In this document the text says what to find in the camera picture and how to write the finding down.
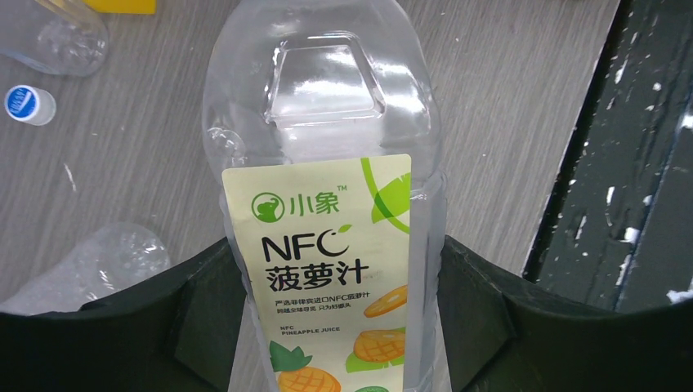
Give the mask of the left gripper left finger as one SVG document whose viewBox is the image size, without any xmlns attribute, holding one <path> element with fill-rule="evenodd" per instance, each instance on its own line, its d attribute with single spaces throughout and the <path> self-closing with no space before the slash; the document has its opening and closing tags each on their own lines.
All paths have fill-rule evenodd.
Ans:
<svg viewBox="0 0 693 392">
<path fill-rule="evenodd" d="M 1 316 L 4 391 L 225 391 L 246 292 L 226 240 L 68 313 Z"/>
</svg>

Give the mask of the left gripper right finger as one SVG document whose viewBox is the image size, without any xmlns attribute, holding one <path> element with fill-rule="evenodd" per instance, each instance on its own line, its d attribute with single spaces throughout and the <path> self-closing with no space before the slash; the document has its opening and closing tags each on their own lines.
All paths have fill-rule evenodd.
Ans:
<svg viewBox="0 0 693 392">
<path fill-rule="evenodd" d="M 619 314 L 547 292 L 451 237 L 441 260 L 453 390 L 691 390 L 690 301 Z"/>
</svg>

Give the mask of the fruit label plastic bottle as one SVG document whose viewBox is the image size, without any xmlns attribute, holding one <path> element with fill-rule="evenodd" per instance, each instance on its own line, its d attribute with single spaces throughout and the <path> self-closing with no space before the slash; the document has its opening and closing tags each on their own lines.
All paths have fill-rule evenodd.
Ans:
<svg viewBox="0 0 693 392">
<path fill-rule="evenodd" d="M 442 128 L 395 1 L 242 1 L 203 145 L 269 391 L 430 391 Z"/>
</svg>

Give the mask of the white blue bottle cap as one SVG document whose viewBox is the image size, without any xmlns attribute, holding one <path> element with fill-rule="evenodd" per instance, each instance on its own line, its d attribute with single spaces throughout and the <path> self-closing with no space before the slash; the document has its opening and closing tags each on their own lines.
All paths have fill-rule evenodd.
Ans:
<svg viewBox="0 0 693 392">
<path fill-rule="evenodd" d="M 29 85 L 17 85 L 7 91 L 3 108 L 14 120 L 41 127 L 54 118 L 56 101 L 46 90 Z"/>
</svg>

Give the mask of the blue label water bottle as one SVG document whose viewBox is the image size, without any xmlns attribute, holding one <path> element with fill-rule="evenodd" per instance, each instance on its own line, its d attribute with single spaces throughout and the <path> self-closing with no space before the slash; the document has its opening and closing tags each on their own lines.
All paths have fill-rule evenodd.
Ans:
<svg viewBox="0 0 693 392">
<path fill-rule="evenodd" d="M 1 2 L 1 54 L 45 74 L 85 77 L 105 62 L 109 32 L 82 1 Z"/>
</svg>

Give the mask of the clear plastic bottle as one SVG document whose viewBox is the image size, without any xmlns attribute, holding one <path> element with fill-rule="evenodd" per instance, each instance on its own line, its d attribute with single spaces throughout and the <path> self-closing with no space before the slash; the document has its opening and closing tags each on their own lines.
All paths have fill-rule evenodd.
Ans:
<svg viewBox="0 0 693 392">
<path fill-rule="evenodd" d="M 77 311 L 170 267 L 168 250 L 155 233 L 129 222 L 109 224 L 26 283 L 1 304 L 1 311 L 21 315 Z"/>
</svg>

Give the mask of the yellow block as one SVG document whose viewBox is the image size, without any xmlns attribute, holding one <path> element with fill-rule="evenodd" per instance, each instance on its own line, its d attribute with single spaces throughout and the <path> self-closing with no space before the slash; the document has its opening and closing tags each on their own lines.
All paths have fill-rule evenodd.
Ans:
<svg viewBox="0 0 693 392">
<path fill-rule="evenodd" d="M 153 15 L 156 0 L 83 0 L 92 10 L 104 14 Z"/>
</svg>

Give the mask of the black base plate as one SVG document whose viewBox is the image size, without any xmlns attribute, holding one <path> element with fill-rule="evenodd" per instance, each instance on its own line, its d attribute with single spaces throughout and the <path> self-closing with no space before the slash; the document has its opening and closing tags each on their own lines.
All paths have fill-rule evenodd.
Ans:
<svg viewBox="0 0 693 392">
<path fill-rule="evenodd" d="M 692 298 L 692 4 L 623 1 L 524 277 L 634 313 Z"/>
</svg>

